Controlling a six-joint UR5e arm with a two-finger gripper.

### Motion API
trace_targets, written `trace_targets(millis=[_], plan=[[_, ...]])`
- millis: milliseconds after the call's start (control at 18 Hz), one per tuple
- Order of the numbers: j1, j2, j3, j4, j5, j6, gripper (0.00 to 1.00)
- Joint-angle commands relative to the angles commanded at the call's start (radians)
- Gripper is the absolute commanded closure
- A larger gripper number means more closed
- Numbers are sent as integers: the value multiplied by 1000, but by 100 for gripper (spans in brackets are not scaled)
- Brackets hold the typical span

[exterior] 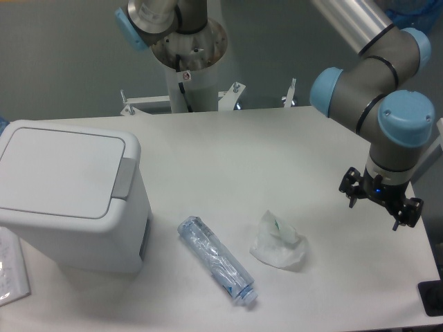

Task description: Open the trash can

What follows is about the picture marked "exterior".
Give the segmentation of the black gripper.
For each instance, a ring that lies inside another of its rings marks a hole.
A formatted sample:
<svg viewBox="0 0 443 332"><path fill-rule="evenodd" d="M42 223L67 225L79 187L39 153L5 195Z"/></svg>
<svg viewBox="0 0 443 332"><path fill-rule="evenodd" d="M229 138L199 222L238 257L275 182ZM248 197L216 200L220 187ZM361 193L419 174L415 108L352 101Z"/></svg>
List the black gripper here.
<svg viewBox="0 0 443 332"><path fill-rule="evenodd" d="M369 173L363 173L350 167L339 185L338 190L350 200L349 207L353 208L359 199L369 199L381 205L389 212L394 212L396 231L399 226L414 228L421 217L424 201L419 198L406 198L408 182L399 185L388 185L382 182L380 175L374 178Z"/></svg>

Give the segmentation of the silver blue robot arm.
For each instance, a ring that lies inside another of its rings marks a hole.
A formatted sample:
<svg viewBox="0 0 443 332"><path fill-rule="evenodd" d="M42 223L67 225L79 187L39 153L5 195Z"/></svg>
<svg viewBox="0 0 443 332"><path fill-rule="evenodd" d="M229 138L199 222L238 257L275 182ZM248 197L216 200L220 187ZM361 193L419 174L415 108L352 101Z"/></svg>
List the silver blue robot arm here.
<svg viewBox="0 0 443 332"><path fill-rule="evenodd" d="M407 198L435 110L424 95L401 89L428 62L428 37L399 29L373 1L315 1L317 10L360 56L351 71L325 69L309 101L326 117L370 143L365 170L350 168L339 186L351 204L368 199L385 207L396 226L414 227L423 208ZM212 69L227 48L225 30L205 1L128 1L115 12L127 41L151 48L165 69L175 113L220 110Z"/></svg>

